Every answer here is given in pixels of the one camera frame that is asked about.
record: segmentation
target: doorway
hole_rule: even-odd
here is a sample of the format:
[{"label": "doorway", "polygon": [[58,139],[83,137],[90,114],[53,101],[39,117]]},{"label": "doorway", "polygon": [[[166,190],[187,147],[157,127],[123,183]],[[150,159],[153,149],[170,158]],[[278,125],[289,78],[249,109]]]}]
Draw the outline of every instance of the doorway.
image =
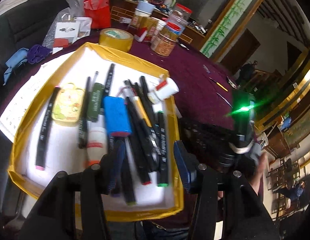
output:
[{"label": "doorway", "polygon": [[254,54],[260,43],[255,36],[246,29],[231,50],[222,59],[221,64],[233,75]]}]

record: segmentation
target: blue battery pack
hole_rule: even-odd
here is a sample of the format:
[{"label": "blue battery pack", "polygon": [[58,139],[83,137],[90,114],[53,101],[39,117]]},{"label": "blue battery pack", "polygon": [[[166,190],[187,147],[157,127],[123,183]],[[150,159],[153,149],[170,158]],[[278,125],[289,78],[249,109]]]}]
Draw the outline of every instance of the blue battery pack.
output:
[{"label": "blue battery pack", "polygon": [[107,135],[126,137],[132,133],[123,98],[104,98],[104,113]]}]

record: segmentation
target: ceiling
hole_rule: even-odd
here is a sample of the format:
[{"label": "ceiling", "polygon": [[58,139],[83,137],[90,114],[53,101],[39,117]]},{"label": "ceiling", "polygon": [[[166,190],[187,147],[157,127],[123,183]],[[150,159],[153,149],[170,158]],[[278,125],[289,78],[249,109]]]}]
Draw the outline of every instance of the ceiling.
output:
[{"label": "ceiling", "polygon": [[296,0],[264,0],[257,12],[263,17],[278,24],[274,24],[281,31],[294,37],[306,47],[310,46],[310,28],[305,23],[304,13]]}]

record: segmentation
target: sheet of paper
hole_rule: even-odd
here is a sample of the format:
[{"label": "sheet of paper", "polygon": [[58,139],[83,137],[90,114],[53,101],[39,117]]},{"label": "sheet of paper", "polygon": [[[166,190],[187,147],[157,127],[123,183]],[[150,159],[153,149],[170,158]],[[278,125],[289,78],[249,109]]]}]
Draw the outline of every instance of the sheet of paper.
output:
[{"label": "sheet of paper", "polygon": [[31,76],[15,94],[0,117],[0,130],[10,141],[13,142],[17,128],[38,91],[73,53],[70,52],[43,64],[39,71],[34,76]]}]

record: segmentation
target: red bag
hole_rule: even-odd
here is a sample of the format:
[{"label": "red bag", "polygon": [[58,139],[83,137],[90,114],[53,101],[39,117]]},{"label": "red bag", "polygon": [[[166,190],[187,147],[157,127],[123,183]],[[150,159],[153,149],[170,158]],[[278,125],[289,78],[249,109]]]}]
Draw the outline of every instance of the red bag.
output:
[{"label": "red bag", "polygon": [[93,19],[92,29],[111,27],[110,0],[84,0],[86,17]]}]

